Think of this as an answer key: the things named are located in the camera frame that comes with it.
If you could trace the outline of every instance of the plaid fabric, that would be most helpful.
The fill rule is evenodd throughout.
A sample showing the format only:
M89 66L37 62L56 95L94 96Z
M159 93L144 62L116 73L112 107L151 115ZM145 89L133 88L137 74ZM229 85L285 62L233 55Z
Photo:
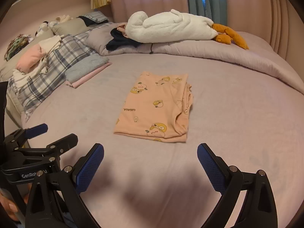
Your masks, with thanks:
M9 79L8 92L10 88L17 95L24 107L25 120L27 121L34 110L65 81L64 72L78 61L97 53L85 45L90 31L77 36L67 35L62 39L60 48L52 51L48 56L47 74L39 74L34 78L28 78L28 83L17 90L14 78Z
M86 17L92 21L94 21L95 23L101 23L105 20L107 20L108 18L100 11L95 11L95 12L91 12L91 13L87 13L87 14L82 14L81 16Z

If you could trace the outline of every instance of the orange plush foot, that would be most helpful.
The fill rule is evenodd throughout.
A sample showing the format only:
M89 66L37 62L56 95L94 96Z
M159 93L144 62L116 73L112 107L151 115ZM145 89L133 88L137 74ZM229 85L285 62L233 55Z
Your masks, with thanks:
M220 24L213 24L212 28L219 33L226 33L233 39L233 41L235 42L235 44L237 46L239 46L243 49L249 50L249 47L248 47L245 39L243 39L243 37L241 35L239 35L236 31L234 31L230 27L220 25Z
M215 40L216 42L219 42L219 43L230 45L232 38L230 36L228 36L227 34L218 34L217 36L215 36L213 38L213 40Z

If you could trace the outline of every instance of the blue gripper pad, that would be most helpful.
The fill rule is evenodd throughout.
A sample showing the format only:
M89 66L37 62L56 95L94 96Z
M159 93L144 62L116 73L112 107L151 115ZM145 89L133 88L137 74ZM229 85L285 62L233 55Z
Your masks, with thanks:
M104 154L103 145L96 143L86 155L86 161L79 170L75 179L75 189L78 194L86 191L89 187L93 176L103 160Z
M32 127L32 128L28 128L25 130L25 137L26 137L26 139L32 139L38 135L46 133L48 131L48 129L49 128L45 123Z
M200 144L197 148L197 157L202 167L204 168L214 190L220 192L223 195L226 191L225 175L221 172L218 165L213 160L212 156L206 150L203 144Z

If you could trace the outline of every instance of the bed sheet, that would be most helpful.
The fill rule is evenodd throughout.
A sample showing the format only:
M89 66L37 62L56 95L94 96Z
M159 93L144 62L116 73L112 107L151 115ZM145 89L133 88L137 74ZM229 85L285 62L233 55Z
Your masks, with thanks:
M73 165L94 143L105 155L81 194L105 228L198 228L220 193L200 165L205 142L228 165L266 171L284 228L304 199L304 96L269 75L235 64L166 54L109 56L113 63L77 89L58 87L23 127L46 123L49 131L29 141L47 144L69 133L77 147L61 156ZM194 96L186 143L162 143L113 134L134 81L143 72L189 74ZM241 198L227 224L238 216Z

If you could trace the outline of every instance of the gray folded cloth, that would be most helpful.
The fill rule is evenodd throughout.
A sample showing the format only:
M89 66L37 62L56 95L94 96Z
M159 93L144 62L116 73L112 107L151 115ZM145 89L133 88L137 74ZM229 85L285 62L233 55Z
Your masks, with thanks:
M101 67L109 61L109 58L99 54L93 54L75 63L65 71L66 79L72 84L83 76Z

